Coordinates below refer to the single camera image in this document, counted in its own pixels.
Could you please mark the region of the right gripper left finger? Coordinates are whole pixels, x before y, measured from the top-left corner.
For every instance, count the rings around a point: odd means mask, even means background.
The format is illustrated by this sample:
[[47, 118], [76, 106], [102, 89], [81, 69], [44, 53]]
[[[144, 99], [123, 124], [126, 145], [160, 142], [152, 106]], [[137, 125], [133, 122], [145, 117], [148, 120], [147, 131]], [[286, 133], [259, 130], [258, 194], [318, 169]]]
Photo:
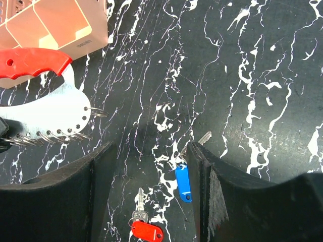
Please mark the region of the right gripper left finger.
[[99, 241], [117, 164], [112, 142], [22, 184], [1, 186], [1, 241]]

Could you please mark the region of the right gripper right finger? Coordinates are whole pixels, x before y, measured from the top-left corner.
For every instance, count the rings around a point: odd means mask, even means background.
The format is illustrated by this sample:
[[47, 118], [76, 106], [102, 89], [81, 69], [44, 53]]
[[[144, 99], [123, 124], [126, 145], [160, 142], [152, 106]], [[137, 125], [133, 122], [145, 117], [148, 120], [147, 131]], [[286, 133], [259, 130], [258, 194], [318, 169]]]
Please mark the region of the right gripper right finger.
[[186, 161], [198, 241], [322, 241], [322, 174], [276, 184], [198, 143]]

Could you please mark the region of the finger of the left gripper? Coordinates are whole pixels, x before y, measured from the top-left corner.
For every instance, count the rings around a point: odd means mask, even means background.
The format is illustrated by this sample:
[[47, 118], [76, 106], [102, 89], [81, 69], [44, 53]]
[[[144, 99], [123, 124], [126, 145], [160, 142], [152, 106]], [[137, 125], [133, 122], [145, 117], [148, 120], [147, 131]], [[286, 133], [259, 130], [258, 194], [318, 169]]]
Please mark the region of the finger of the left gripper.
[[4, 119], [0, 118], [0, 138], [1, 138], [0, 153], [3, 153], [8, 149], [10, 149], [10, 143], [8, 141], [5, 141], [5, 139], [7, 138], [8, 130], [9, 130], [8, 124], [5, 122]]

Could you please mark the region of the key with blue tag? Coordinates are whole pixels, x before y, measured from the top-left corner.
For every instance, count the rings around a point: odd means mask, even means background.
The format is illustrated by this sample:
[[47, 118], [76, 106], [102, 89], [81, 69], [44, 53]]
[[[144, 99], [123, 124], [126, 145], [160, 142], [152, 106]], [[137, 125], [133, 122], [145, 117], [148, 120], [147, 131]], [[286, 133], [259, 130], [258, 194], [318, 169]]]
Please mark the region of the key with blue tag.
[[176, 166], [175, 177], [180, 199], [185, 203], [190, 203], [192, 202], [192, 198], [186, 154], [187, 145], [179, 153], [178, 158], [180, 159], [180, 163]]

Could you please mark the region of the key with red tag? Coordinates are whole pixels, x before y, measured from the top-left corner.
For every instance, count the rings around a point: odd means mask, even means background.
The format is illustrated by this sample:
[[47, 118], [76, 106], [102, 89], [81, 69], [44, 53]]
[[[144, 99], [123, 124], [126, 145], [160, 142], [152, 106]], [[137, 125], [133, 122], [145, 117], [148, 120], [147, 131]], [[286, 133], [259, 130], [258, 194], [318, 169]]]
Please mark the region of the key with red tag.
[[148, 214], [144, 210], [144, 191], [138, 189], [138, 203], [129, 220], [131, 231], [136, 238], [144, 241], [161, 242], [164, 239], [163, 230], [148, 222]]

